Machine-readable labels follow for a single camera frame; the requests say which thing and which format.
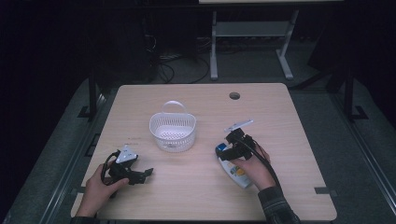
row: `wire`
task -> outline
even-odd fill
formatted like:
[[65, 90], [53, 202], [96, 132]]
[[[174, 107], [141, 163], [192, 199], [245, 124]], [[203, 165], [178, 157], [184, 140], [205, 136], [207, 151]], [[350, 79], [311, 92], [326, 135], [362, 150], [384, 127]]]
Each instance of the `wire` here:
[[154, 35], [145, 35], [145, 37], [152, 38], [154, 40], [154, 43], [152, 44], [152, 47], [150, 47], [150, 50], [154, 50], [157, 47], [157, 38], [155, 38]]
[[212, 39], [203, 37], [197, 39], [197, 52], [198, 54], [208, 53], [212, 47]]
[[259, 147], [260, 151], [262, 152], [262, 155], [264, 155], [264, 148], [262, 148], [262, 146], [260, 146], [259, 143], [256, 142], [255, 140], [253, 140], [253, 142]]
[[181, 59], [181, 58], [183, 58], [183, 56], [181, 54], [162, 55], [162, 56], [160, 56], [160, 59], [165, 61], [163, 63], [170, 63], [170, 62], [172, 62], [174, 60]]
[[[166, 75], [163, 67], [167, 67], [172, 71], [172, 75], [170, 78], [168, 78], [168, 76]], [[163, 80], [164, 84], [170, 83], [172, 81], [172, 79], [175, 77], [175, 70], [171, 66], [164, 64], [164, 63], [160, 63], [160, 68], [162, 70], [162, 72], [160, 72], [160, 78]]]
[[200, 57], [197, 57], [197, 59], [198, 59], [198, 60], [201, 60], [202, 62], [204, 62], [204, 63], [206, 64], [206, 72], [205, 72], [205, 74], [204, 74], [203, 76], [201, 76], [200, 78], [198, 78], [198, 79], [196, 79], [196, 80], [194, 80], [194, 81], [192, 81], [192, 82], [189, 82], [189, 84], [193, 84], [193, 83], [199, 82], [199, 81], [201, 81], [202, 79], [204, 79], [204, 78], [207, 76], [207, 74], [209, 74], [210, 65], [209, 65], [204, 59], [202, 59], [202, 58], [200, 58]]

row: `dark sleeve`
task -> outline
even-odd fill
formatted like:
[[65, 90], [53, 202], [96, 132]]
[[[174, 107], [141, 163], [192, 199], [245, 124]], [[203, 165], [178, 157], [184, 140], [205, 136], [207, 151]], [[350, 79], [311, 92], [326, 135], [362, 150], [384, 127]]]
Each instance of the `dark sleeve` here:
[[267, 223], [300, 223], [300, 219], [293, 213], [279, 187], [263, 189], [259, 192]]
[[99, 220], [94, 217], [72, 217], [70, 224], [99, 224]]

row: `human hand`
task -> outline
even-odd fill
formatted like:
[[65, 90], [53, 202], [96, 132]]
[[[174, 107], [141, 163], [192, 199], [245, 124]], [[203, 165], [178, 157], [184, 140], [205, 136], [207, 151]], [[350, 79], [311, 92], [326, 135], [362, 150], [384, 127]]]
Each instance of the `human hand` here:
[[[270, 156], [262, 149], [262, 147], [256, 144], [255, 149], [260, 155], [264, 156], [265, 159], [270, 162]], [[244, 170], [247, 177], [259, 190], [267, 189], [276, 185], [275, 180], [272, 178], [268, 169], [256, 156], [253, 155], [247, 161], [236, 159], [230, 162]]]
[[103, 164], [99, 165], [93, 176], [87, 180], [76, 217], [94, 217], [114, 192], [128, 184], [129, 179], [123, 178], [112, 185], [105, 185], [101, 178], [102, 169]]

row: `white bottle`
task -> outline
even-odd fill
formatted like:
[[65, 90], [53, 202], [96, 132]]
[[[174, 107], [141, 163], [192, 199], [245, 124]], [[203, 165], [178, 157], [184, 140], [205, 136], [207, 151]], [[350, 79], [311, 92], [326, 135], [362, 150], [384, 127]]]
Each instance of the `white bottle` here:
[[[221, 143], [216, 147], [217, 150], [227, 150], [229, 149], [227, 145], [224, 143]], [[222, 161], [221, 158], [218, 158], [222, 168], [224, 171], [227, 173], [227, 175], [236, 183], [238, 184], [241, 188], [245, 189], [247, 188], [251, 181], [248, 178], [248, 176], [245, 174], [245, 171], [239, 168], [238, 166], [234, 165], [230, 161]]]

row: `wooden table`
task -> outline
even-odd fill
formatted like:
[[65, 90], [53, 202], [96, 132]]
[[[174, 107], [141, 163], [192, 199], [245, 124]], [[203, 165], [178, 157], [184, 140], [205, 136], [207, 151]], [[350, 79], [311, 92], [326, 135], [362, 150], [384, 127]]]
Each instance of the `wooden table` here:
[[[239, 100], [229, 97], [240, 94]], [[176, 100], [197, 118], [188, 151], [160, 150], [149, 120], [165, 102]], [[99, 218], [138, 220], [264, 220], [258, 190], [241, 189], [221, 168], [215, 146], [225, 128], [243, 127], [271, 156], [285, 197], [301, 220], [333, 220], [336, 211], [289, 92], [283, 84], [194, 84], [122, 86], [108, 115], [82, 185], [100, 163], [127, 144], [139, 155], [133, 170], [153, 167], [144, 185], [127, 186], [100, 211]], [[80, 204], [79, 194], [71, 211]]]

